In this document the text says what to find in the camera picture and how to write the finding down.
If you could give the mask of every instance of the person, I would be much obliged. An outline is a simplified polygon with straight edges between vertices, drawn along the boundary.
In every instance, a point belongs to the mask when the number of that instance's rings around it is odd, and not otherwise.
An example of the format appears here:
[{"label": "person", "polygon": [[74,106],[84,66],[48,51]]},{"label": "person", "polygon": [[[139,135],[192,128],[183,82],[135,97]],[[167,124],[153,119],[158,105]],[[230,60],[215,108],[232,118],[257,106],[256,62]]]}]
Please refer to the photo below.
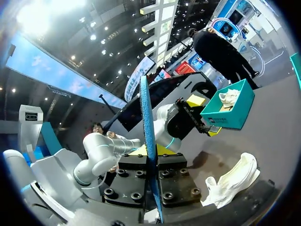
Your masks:
[{"label": "person", "polygon": [[232,83],[239,81],[237,75],[239,74],[241,79],[248,81],[252,89],[258,89],[259,87],[246,69],[250,70],[252,77],[258,75],[259,72],[254,71],[247,60],[230,43],[213,31],[213,29],[206,29],[197,32],[194,28],[188,31],[188,35],[193,39],[196,53]]},{"label": "person", "polygon": [[99,122],[94,122],[93,125],[91,126],[91,131],[93,133],[100,133],[108,138],[111,139],[122,139],[122,140],[126,140],[125,137],[118,135],[114,132],[108,131],[106,134],[103,134],[103,126],[99,123]]}]

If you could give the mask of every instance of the teal panel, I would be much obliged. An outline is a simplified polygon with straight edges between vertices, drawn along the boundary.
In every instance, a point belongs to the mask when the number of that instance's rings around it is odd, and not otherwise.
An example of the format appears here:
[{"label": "teal panel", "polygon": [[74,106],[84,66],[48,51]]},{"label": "teal panel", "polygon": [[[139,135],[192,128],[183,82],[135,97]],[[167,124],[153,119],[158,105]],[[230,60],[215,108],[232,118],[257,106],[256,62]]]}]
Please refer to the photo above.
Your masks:
[{"label": "teal panel", "polygon": [[41,133],[43,135],[45,144],[51,155],[54,155],[55,153],[57,153],[59,150],[62,149],[62,146],[58,141],[58,139],[56,138],[56,135],[53,131],[50,122],[43,123]]}]

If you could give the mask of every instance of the cable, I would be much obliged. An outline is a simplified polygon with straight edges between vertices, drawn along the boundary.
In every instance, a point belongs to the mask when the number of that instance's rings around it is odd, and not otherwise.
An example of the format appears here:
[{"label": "cable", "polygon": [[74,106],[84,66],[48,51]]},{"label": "cable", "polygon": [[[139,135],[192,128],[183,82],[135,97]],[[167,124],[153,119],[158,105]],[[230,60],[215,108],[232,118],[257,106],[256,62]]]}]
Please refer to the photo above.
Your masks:
[{"label": "cable", "polygon": [[87,188],[81,188],[82,190],[90,190],[90,189],[93,189],[93,188],[98,188],[100,187],[101,185],[103,185],[104,181],[105,181],[105,178],[107,177],[107,172],[105,173],[104,177],[103,177],[103,180],[101,181],[101,183],[95,187],[87,187]]}]

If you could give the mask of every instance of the woman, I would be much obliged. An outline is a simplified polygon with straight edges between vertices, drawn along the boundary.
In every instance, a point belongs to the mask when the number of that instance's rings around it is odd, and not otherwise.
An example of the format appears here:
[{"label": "woman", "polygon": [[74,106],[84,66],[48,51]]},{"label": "woman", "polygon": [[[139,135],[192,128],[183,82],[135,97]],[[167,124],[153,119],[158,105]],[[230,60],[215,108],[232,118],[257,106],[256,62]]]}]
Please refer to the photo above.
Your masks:
[{"label": "woman", "polygon": [[103,126],[99,123],[99,122],[94,122],[92,127],[91,127],[91,131],[93,133],[100,133],[106,137],[109,137],[111,139],[123,139],[123,140],[126,140],[125,137],[121,136],[121,135],[118,135],[114,132],[111,132],[111,131],[108,131],[107,134],[103,134]]}]

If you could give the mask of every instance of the white shoe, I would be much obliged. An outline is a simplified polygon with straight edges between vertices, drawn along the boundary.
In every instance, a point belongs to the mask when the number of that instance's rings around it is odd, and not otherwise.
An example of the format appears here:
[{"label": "white shoe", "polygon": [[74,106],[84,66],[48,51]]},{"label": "white shoe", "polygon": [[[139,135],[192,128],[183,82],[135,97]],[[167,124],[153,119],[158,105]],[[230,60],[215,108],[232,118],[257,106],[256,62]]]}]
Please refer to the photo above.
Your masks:
[{"label": "white shoe", "polygon": [[233,107],[238,99],[239,94],[240,91],[236,89],[228,89],[227,93],[220,93],[219,98],[223,103],[224,108]]},{"label": "white shoe", "polygon": [[209,195],[203,206],[214,204],[218,209],[229,204],[234,196],[247,189],[259,176],[255,157],[249,153],[242,153],[241,158],[228,173],[221,176],[218,183],[213,177],[206,179]]}]

